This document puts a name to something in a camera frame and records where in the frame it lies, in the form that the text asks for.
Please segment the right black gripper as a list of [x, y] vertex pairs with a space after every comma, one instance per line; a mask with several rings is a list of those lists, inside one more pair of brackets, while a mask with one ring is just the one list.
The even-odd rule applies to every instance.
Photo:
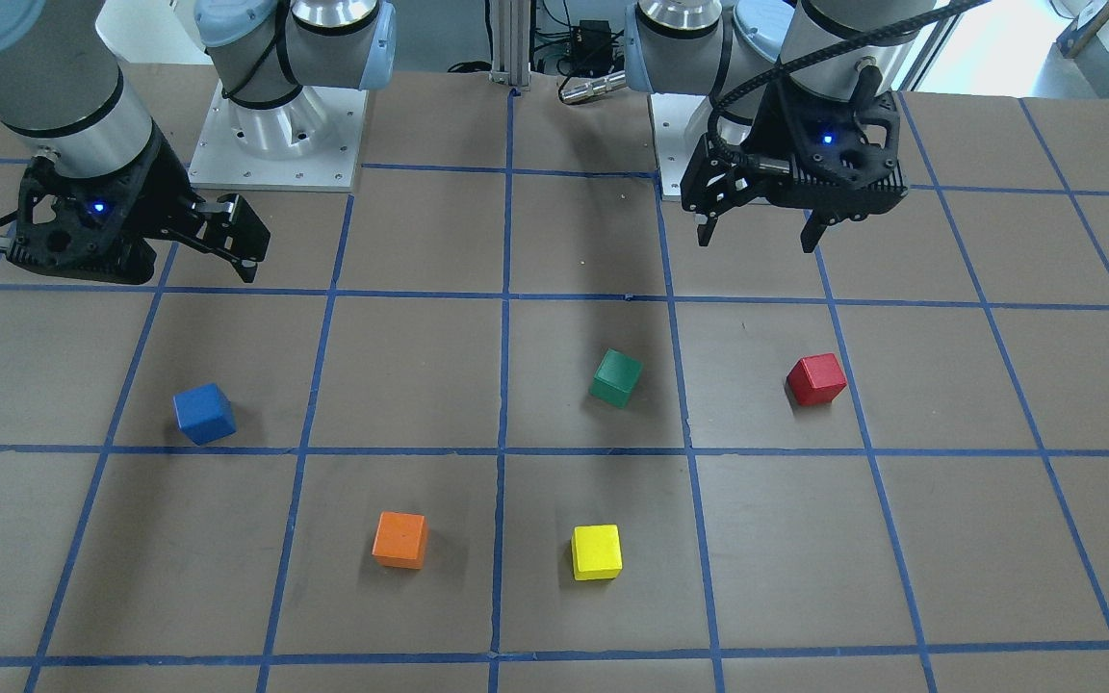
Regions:
[[35, 157], [19, 186], [6, 259], [61, 279], [142, 285], [157, 262], [149, 240], [166, 235], [224, 259], [243, 282], [255, 281], [271, 241], [241, 194], [201, 201], [167, 137], [153, 128], [138, 157], [104, 176], [65, 177]]

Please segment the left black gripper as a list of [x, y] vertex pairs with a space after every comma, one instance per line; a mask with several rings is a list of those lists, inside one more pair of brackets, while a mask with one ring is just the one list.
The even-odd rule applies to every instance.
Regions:
[[718, 216], [757, 198], [808, 210], [798, 237], [806, 254], [814, 254], [840, 215], [885, 214], [910, 191], [899, 163], [899, 130], [891, 90], [858, 105], [813, 95], [793, 82], [767, 85], [739, 146], [745, 161], [728, 163], [709, 137], [692, 152], [681, 202], [695, 214], [696, 245], [708, 248]]

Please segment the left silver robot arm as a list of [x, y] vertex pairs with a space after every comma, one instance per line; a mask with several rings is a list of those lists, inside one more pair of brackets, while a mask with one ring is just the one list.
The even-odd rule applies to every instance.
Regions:
[[625, 12], [625, 84], [650, 96], [661, 192], [718, 220], [754, 201], [832, 225], [906, 197], [892, 90], [930, 1], [638, 1]]

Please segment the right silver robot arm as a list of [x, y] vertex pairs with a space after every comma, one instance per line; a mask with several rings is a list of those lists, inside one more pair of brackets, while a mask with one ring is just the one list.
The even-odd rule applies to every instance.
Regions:
[[[59, 279], [141, 285], [153, 240], [224, 259], [255, 281], [271, 234], [240, 194], [199, 196], [118, 57], [100, 1], [0, 1], [0, 122], [34, 157], [0, 254]], [[230, 132], [255, 157], [303, 157], [333, 140], [318, 89], [379, 90], [395, 65], [389, 1], [199, 1]]]

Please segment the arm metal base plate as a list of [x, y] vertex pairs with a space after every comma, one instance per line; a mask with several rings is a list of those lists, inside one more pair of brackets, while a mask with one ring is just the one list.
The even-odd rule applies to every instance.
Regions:
[[651, 93], [650, 113], [661, 198], [678, 202], [683, 173], [689, 167], [696, 141], [706, 132], [711, 104], [704, 95]]
[[191, 157], [191, 183], [226, 192], [350, 193], [369, 96], [307, 86], [289, 104], [252, 110], [216, 91]]

